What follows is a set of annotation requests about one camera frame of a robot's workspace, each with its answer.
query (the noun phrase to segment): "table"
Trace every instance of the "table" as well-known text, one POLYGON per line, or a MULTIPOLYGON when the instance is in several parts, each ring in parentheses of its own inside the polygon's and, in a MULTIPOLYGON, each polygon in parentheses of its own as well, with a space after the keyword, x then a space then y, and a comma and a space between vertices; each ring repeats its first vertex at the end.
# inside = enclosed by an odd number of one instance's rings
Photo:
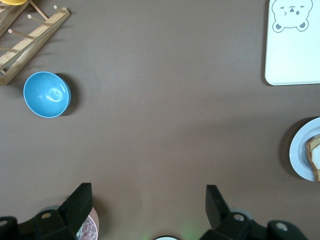
POLYGON ((320 185, 288 154, 319 115, 320 87, 265 81, 267 1, 34 2, 71 16, 0 88, 0 216, 24 222, 90 182, 100 240, 197 240, 215 184, 259 224, 285 220, 320 238, 320 185), (26 106, 38 71, 69 84, 62 116, 26 106))

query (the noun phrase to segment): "bear drawing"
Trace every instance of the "bear drawing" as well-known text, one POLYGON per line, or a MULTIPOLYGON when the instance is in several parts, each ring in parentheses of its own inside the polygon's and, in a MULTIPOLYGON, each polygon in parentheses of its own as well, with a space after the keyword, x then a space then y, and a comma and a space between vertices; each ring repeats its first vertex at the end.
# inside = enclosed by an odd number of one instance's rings
POLYGON ((282 32, 285 28, 305 31, 309 26, 307 18, 312 7, 312 0, 275 0, 272 5, 275 19, 273 30, 276 33, 282 32))

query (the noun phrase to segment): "bowl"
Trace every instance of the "bowl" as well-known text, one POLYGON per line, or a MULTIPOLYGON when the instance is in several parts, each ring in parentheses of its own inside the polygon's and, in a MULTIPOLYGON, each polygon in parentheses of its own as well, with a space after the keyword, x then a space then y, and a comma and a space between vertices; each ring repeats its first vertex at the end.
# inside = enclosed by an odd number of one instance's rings
POLYGON ((32 74, 24 84, 23 96, 30 110, 43 118, 55 118, 61 115, 71 101, 67 83, 48 71, 32 74))

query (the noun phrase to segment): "toast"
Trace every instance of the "toast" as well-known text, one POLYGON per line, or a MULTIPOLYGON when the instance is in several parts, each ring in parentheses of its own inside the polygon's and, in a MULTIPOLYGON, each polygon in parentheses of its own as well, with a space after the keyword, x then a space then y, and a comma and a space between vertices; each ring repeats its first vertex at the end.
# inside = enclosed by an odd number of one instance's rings
POLYGON ((311 165, 314 181, 320 183, 320 135, 305 143, 305 155, 311 165))

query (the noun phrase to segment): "plate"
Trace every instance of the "plate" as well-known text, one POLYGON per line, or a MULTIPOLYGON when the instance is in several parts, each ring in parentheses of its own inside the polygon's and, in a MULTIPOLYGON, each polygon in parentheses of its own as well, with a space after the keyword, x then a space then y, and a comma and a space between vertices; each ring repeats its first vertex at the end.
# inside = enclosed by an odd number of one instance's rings
POLYGON ((319 134, 320 117, 309 121, 299 129, 292 139, 289 150, 290 162, 295 172, 302 178, 313 182, 315 181, 314 175, 306 157, 305 144, 310 138, 319 134))

